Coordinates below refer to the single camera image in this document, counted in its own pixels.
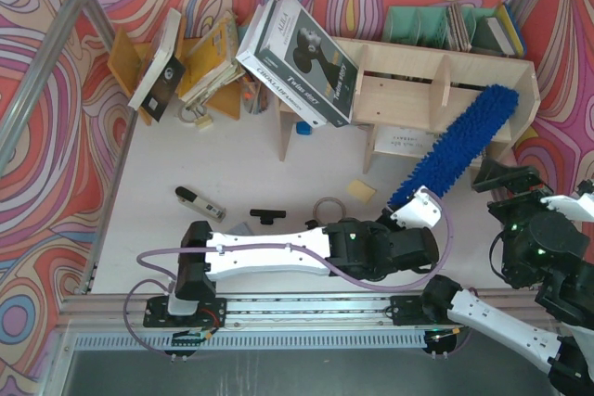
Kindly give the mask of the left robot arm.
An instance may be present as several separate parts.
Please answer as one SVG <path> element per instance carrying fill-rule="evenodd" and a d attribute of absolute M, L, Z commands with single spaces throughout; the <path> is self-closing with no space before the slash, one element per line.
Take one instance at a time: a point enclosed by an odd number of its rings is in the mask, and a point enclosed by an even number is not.
<path fill-rule="evenodd" d="M 190 316 L 216 296 L 216 281 L 236 275 L 296 272 L 339 276 L 375 289 L 401 271 L 430 273 L 440 261 L 432 233 L 441 203 L 424 186 L 377 221 L 343 218 L 303 232 L 237 236 L 215 232 L 206 221 L 190 225 L 181 242 L 177 278 L 166 309 Z"/>

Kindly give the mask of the blue microfiber duster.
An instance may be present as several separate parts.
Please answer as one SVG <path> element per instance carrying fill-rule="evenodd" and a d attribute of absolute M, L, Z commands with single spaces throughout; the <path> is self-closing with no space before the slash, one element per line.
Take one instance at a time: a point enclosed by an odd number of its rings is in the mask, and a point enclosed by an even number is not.
<path fill-rule="evenodd" d="M 401 207 L 423 187 L 442 198 L 491 143 L 518 104 L 517 91 L 499 84 L 488 86 L 437 138 L 387 205 Z"/>

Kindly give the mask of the masking tape roll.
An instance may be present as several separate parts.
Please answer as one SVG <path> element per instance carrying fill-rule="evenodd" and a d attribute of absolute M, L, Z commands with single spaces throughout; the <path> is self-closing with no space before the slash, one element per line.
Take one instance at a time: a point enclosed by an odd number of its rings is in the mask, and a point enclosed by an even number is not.
<path fill-rule="evenodd" d="M 319 225 L 340 221 L 346 216 L 345 205 L 337 198 L 320 198 L 312 209 L 314 220 Z"/>

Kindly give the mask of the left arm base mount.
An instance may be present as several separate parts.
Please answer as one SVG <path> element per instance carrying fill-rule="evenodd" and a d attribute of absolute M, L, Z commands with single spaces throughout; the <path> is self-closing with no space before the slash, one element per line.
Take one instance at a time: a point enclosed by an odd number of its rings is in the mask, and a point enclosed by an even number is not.
<path fill-rule="evenodd" d="M 223 327 L 226 323 L 227 299 L 215 298 L 200 303 L 191 315 L 171 315 L 168 312 L 168 297 L 159 296 L 147 301 L 143 327 L 146 328 L 211 328 Z"/>

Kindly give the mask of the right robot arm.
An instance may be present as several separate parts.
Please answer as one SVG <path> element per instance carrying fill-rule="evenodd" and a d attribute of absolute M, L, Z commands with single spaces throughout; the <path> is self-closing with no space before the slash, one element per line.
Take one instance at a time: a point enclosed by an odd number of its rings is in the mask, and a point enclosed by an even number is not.
<path fill-rule="evenodd" d="M 592 394 L 593 265 L 585 259 L 590 239 L 577 228 L 593 220 L 592 180 L 557 195 L 533 167 L 484 159 L 472 188 L 510 192 L 487 208 L 501 224 L 493 240 L 502 246 L 501 265 L 491 270 L 512 291 L 481 299 L 438 275 L 420 295 L 422 310 L 520 354 L 561 395 Z"/>

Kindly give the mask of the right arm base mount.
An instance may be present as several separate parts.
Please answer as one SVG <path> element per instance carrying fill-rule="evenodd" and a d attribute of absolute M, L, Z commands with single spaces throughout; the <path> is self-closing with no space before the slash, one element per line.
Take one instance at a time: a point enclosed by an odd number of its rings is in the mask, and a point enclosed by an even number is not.
<path fill-rule="evenodd" d="M 394 326 L 453 325 L 443 302 L 434 302 L 422 296 L 392 296 L 383 310 Z"/>

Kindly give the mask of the black T-shaped plastic part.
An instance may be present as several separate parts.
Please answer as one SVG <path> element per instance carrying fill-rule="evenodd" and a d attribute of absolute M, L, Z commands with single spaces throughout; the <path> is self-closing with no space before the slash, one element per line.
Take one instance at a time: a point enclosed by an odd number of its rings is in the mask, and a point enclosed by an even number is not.
<path fill-rule="evenodd" d="M 284 219 L 287 213 L 282 210 L 250 209 L 250 215 L 258 218 L 261 225 L 272 225 L 276 219 Z"/>

